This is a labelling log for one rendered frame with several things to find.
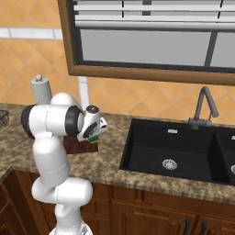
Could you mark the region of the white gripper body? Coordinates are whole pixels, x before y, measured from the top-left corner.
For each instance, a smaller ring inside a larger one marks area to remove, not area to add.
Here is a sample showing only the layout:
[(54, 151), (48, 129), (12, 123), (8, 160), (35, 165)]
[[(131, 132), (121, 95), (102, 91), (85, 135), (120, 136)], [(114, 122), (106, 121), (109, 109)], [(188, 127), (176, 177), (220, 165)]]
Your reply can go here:
[(100, 118), (100, 123), (98, 125), (98, 128), (97, 128), (95, 134), (96, 135), (100, 135), (100, 134), (102, 134), (102, 133), (104, 133), (106, 131), (107, 131), (107, 122), (106, 122), (106, 120), (103, 117), (101, 117)]

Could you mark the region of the dark brown cutting board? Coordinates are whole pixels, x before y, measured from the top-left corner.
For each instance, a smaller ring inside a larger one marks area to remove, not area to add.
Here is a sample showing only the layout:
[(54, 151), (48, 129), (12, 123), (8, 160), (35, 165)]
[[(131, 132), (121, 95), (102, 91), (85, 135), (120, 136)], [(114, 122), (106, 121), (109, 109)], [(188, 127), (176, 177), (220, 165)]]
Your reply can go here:
[(80, 142), (77, 138), (65, 136), (63, 138), (63, 146), (68, 154), (96, 152), (98, 151), (98, 143), (90, 143), (88, 140)]

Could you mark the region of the grey paper towel roll holder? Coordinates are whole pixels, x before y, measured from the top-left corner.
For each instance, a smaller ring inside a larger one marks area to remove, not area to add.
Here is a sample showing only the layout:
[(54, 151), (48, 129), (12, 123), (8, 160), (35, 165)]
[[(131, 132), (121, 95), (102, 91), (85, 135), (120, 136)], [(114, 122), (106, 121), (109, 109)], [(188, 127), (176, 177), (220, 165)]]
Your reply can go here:
[(31, 87), (37, 104), (47, 105), (51, 101), (50, 82), (47, 78), (37, 74), (31, 80)]

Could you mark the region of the black double kitchen sink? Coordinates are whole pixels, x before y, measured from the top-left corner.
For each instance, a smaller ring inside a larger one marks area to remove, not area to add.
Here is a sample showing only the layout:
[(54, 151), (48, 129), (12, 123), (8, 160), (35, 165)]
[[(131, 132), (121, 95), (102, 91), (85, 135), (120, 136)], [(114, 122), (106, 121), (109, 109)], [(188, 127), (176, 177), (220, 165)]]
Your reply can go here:
[[(166, 170), (162, 162), (177, 162)], [(235, 185), (235, 129), (132, 119), (119, 165), (121, 170)]]

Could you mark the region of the brown wooden cupboard door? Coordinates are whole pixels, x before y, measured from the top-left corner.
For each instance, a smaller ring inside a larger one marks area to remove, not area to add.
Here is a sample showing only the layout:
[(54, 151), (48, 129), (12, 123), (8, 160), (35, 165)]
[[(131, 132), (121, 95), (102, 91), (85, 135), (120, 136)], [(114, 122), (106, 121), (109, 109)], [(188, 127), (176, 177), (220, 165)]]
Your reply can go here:
[(196, 219), (189, 213), (124, 203), (117, 203), (117, 214), (119, 235), (183, 235), (186, 218), (191, 221), (187, 232), (190, 235)]
[(207, 223), (205, 235), (235, 235), (235, 220), (210, 216), (198, 217), (195, 235), (199, 235), (202, 222)]
[(81, 209), (84, 222), (94, 235), (112, 235), (112, 199), (108, 185), (92, 183), (93, 196)]

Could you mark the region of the wooden framed window with blinds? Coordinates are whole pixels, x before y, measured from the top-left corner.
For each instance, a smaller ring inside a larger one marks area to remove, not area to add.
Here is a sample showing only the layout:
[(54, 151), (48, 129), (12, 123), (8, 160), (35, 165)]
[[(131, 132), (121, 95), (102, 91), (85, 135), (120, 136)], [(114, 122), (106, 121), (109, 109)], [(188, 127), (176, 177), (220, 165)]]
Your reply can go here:
[(71, 75), (235, 85), (235, 0), (57, 0)]

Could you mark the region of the brown wooden corner cupboard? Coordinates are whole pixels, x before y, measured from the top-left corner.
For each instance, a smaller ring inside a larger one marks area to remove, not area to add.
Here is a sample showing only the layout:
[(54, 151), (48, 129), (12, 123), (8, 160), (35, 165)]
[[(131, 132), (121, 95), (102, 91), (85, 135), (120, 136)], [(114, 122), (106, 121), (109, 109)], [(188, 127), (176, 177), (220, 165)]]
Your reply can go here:
[(6, 204), (0, 211), (0, 235), (40, 235), (14, 172), (1, 183)]

